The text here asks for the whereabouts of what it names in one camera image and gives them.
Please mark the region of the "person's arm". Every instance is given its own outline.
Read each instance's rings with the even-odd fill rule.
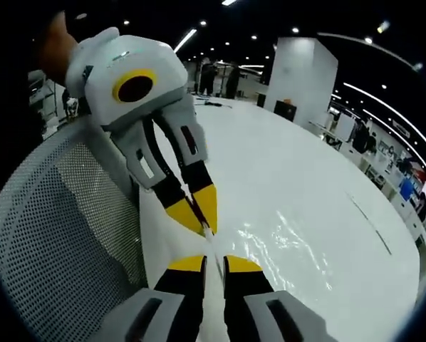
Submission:
[[[64,85],[69,58],[77,46],[77,41],[67,31],[64,12],[58,13],[36,38],[36,46],[36,57],[42,71]]]

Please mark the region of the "glossy white surface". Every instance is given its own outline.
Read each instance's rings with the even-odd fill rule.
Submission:
[[[338,341],[389,341],[414,305],[419,280],[414,241],[393,206],[316,136],[252,104],[212,100],[233,106],[196,106],[218,193],[215,250],[260,264],[275,290],[324,317]],[[160,131],[157,138],[177,170]],[[209,256],[199,338],[228,341],[211,247],[171,220],[153,193],[141,193],[140,214],[151,286],[172,260]]]

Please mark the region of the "black ceiling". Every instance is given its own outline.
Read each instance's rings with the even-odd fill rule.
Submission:
[[[178,55],[187,60],[199,58],[202,51],[224,61],[243,64],[264,64],[271,72],[273,44],[279,36],[292,35],[291,28],[299,27],[299,36],[320,40],[338,59],[336,89],[348,106],[360,111],[363,106],[386,121],[392,118],[414,133],[396,114],[364,95],[346,88],[351,83],[384,100],[402,113],[426,136],[426,4],[414,6],[385,6],[370,1],[284,1],[237,0],[222,6],[222,0],[131,1],[80,0],[73,1],[67,11],[68,29],[81,40],[109,26],[130,33],[164,41],[175,47],[190,30],[197,29],[193,38]],[[87,13],[82,20],[74,18]],[[123,25],[124,19],[130,24]],[[207,25],[199,25],[205,20]],[[376,28],[383,20],[390,28],[378,34]],[[318,32],[336,33],[355,38],[370,36],[376,43],[411,64],[423,63],[415,72],[409,66],[370,46],[339,38],[318,37]],[[251,40],[252,35],[258,39]],[[426,161],[426,144],[417,139],[417,151]]]

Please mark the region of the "black circle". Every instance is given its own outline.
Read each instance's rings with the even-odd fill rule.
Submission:
[[[135,102],[144,98],[153,88],[153,81],[147,76],[136,76],[123,83],[118,91],[122,102]]]

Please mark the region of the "yellow ring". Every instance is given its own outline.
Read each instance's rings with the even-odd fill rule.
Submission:
[[[124,103],[123,101],[120,100],[118,96],[118,93],[120,92],[120,89],[123,86],[123,84],[128,82],[131,78],[138,77],[138,76],[148,77],[149,79],[151,79],[151,81],[153,81],[153,85],[155,85],[157,82],[157,76],[151,69],[134,69],[134,70],[128,71],[123,76],[121,76],[118,79],[118,81],[116,81],[115,85],[113,86],[113,90],[112,90],[113,98],[117,102]]]

